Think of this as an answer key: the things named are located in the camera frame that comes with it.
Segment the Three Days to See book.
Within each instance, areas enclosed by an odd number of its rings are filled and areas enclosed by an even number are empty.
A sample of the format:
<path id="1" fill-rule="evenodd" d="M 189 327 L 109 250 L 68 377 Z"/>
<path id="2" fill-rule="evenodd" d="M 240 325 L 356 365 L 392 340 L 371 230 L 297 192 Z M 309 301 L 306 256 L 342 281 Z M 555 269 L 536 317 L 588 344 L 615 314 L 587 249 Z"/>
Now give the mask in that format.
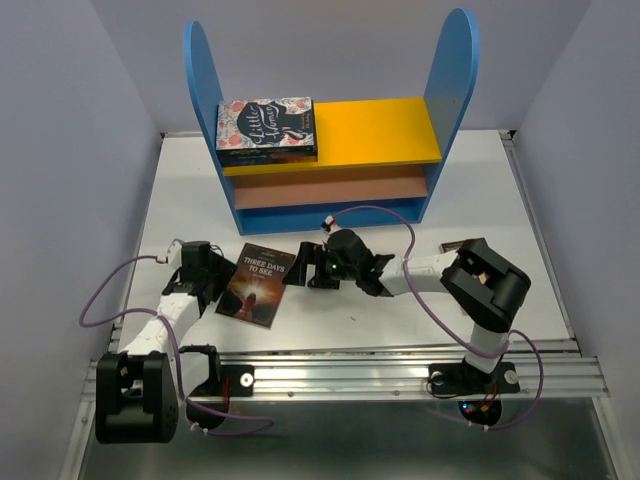
<path id="1" fill-rule="evenodd" d="M 291 253 L 246 243 L 216 312 L 270 329 L 286 289 L 284 277 L 295 259 Z"/>

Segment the A Tale of Two Cities book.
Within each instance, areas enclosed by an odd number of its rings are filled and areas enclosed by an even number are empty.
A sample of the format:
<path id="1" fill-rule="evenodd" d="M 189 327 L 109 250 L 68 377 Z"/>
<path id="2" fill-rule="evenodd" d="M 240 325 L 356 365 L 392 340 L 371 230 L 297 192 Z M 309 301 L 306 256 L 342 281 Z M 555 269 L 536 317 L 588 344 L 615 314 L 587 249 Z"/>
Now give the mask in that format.
<path id="1" fill-rule="evenodd" d="M 239 150 L 218 151 L 218 160 L 227 167 L 280 165 L 291 163 L 314 163 L 318 160 L 315 152 Z"/>

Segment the Little Women floral book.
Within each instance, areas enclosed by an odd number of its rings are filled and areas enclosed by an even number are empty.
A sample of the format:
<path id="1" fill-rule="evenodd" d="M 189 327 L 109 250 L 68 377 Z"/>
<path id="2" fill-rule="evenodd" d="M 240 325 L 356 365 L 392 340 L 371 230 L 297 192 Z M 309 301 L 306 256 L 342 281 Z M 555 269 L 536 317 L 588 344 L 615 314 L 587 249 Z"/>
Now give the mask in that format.
<path id="1" fill-rule="evenodd" d="M 314 102 L 310 97 L 221 101 L 215 146 L 219 151 L 315 150 Z"/>

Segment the brown Edmund Burke book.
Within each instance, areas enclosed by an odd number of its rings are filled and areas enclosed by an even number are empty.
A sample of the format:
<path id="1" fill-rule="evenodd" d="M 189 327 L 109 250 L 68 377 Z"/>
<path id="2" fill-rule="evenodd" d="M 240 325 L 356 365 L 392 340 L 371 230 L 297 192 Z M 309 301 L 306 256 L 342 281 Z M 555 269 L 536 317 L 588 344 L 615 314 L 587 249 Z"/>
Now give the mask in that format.
<path id="1" fill-rule="evenodd" d="M 440 253 L 449 253 L 462 250 L 463 252 L 479 251 L 487 242 L 484 237 L 469 238 L 465 240 L 457 240 L 442 243 L 439 246 Z"/>

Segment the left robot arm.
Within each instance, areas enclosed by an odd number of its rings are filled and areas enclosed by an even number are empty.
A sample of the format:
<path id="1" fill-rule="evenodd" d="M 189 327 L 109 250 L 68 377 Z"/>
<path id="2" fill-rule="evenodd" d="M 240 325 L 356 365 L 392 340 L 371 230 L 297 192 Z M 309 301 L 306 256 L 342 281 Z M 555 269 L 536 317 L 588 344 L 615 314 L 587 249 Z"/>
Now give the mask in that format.
<path id="1" fill-rule="evenodd" d="M 125 310 L 124 315 L 149 318 L 121 352 L 107 353 L 97 363 L 95 436 L 101 444 L 167 443 L 173 438 L 184 398 L 180 341 L 236 271 L 208 241 L 175 239 L 156 261 L 174 270 L 158 306 Z"/>

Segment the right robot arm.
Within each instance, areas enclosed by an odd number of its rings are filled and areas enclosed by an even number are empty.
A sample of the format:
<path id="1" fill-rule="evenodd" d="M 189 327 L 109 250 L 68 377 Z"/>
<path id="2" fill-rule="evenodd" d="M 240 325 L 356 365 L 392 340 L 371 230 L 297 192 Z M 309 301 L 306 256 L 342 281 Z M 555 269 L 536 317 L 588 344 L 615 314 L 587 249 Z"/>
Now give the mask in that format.
<path id="1" fill-rule="evenodd" d="M 463 384 L 482 390 L 496 378 L 516 314 L 531 288 L 520 268 L 483 238 L 427 257 L 373 253 L 354 231 L 338 229 L 321 244 L 303 242 L 282 283 L 337 290 L 351 281 L 369 296 L 446 293 L 474 323 L 460 366 Z"/>

